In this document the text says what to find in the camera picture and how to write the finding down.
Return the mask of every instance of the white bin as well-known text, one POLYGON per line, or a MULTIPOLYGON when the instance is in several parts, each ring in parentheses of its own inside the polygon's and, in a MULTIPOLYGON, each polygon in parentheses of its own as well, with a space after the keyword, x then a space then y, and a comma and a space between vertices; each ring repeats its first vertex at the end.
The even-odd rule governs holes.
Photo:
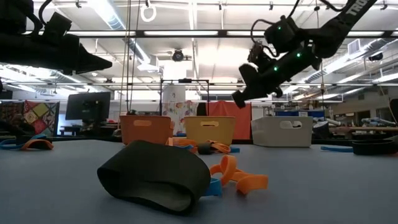
POLYGON ((270 116, 251 121, 253 144, 266 147, 310 147, 312 117, 270 116))

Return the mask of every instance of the bin handle cutout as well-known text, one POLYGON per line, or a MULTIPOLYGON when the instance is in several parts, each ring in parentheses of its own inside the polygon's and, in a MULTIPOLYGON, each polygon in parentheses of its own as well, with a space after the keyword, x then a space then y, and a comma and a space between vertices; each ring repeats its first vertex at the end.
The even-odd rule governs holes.
POLYGON ((144 120, 135 120, 134 121, 135 126, 142 126, 142 127, 148 127, 152 125, 152 121, 144 121, 144 120))
POLYGON ((201 121, 200 126, 204 127, 218 127, 218 121, 201 121))
POLYGON ((282 129, 300 129, 303 124, 300 121, 281 121, 279 127, 282 129))

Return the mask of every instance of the ceiling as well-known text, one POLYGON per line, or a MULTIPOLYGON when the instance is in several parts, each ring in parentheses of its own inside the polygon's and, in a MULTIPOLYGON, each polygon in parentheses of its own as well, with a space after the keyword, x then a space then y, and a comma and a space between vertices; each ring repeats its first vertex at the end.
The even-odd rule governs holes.
MULTIPOLYGON (((44 20, 51 18, 54 12, 58 12, 73 21, 71 30, 110 30, 109 25, 103 20, 103 16, 92 5, 92 2, 100 4, 107 0, 90 0, 79 1, 81 8, 76 7, 76 1, 72 0, 53 0, 44 11, 44 20)), ((127 12, 129 1, 127 0, 109 0, 110 6, 119 18, 128 26, 127 12)), ((43 1, 35 2, 35 14, 38 14, 38 8, 43 1)), ((146 1, 131 1, 131 30, 190 30, 190 29, 213 29, 213 30, 249 30, 252 23, 256 19, 267 19, 268 21, 278 21, 281 15, 288 15, 292 10, 295 0, 275 0, 273 1, 273 9, 270 10, 269 2, 259 4, 258 0, 159 0, 150 1, 151 5, 156 7, 156 17, 153 21, 144 22, 139 14, 139 9, 145 6, 146 1)), ((333 5, 341 7, 345 4, 342 0, 330 1, 333 5)), ((369 10, 363 18, 355 25, 354 30, 394 30, 398 28, 398 24, 388 21, 398 21, 398 0, 388 0, 386 10, 380 10, 383 1, 378 1, 371 10, 369 10)), ((316 0, 302 0, 292 16, 298 26, 303 28, 316 28, 322 26, 326 21, 336 16, 337 13, 332 10, 326 10, 321 7, 318 12, 313 8, 318 4, 316 0)), ((151 11, 145 11, 146 17, 151 16, 151 11)), ((267 24, 258 24, 257 30, 264 30, 267 24)), ((28 21, 28 30, 33 29, 33 24, 28 21)), ((323 66, 333 62, 346 55, 347 44, 354 39, 346 39, 340 47, 336 55, 323 62, 323 66)), ((363 40, 362 43, 372 41, 371 39, 363 40)), ((140 71, 137 66, 141 63, 138 60, 128 60, 125 56, 125 43, 121 39, 101 38, 101 39, 81 39, 87 51, 113 62, 113 67, 97 71, 93 76, 92 73, 82 74, 83 77, 77 79, 89 80, 89 82, 103 82, 107 78, 112 78, 115 82, 122 82, 121 77, 127 75, 136 77, 137 82, 159 81, 160 74, 158 72, 140 71), (129 71, 127 72, 127 63, 129 63, 129 71)), ((182 49, 184 55, 193 56, 193 43, 196 46, 195 62, 198 65, 198 74, 196 78, 209 79, 211 82, 236 82, 241 78, 238 67, 246 62, 249 49, 252 46, 250 38, 202 38, 192 41, 191 38, 145 38, 137 39, 137 44, 147 55, 158 57, 159 65, 166 65, 170 62, 170 53, 175 49, 182 49)), ((398 54, 397 43, 393 43, 381 49, 384 53, 383 61, 393 60, 398 54)), ((336 83, 350 75, 362 72, 380 62, 370 62, 358 58, 355 62, 333 69, 330 73, 325 74, 324 81, 328 83, 336 83)), ((194 78, 194 69, 192 61, 189 60, 184 64, 187 70, 187 77, 194 78)), ((306 77, 314 74, 316 71, 307 68, 303 72, 297 74, 293 78, 293 82, 303 82, 306 77)), ((320 83, 321 78, 312 80, 313 83, 320 83)), ((214 86, 214 89, 236 89, 236 86, 214 86)), ((120 86, 108 86, 106 90, 120 90, 120 86)), ((148 86, 135 86, 137 90, 148 90, 148 86)), ((315 91, 311 88, 301 88, 293 90, 293 94, 299 95, 305 92, 315 91)))

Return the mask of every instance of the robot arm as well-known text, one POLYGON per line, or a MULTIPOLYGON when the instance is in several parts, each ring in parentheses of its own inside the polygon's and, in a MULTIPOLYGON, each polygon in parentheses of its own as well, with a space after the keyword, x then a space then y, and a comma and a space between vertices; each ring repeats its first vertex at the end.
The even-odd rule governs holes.
POLYGON ((318 29, 298 28, 291 17, 282 16, 265 31, 264 37, 274 46, 277 55, 286 54, 275 60, 266 55, 261 43, 254 44, 248 61, 257 68, 248 63, 240 66, 246 88, 233 93, 236 105, 243 108, 245 100, 267 97, 272 92, 280 97, 283 94, 280 84, 290 82, 308 66, 319 70, 322 59, 337 52, 350 30, 376 1, 349 0, 336 17, 318 29))

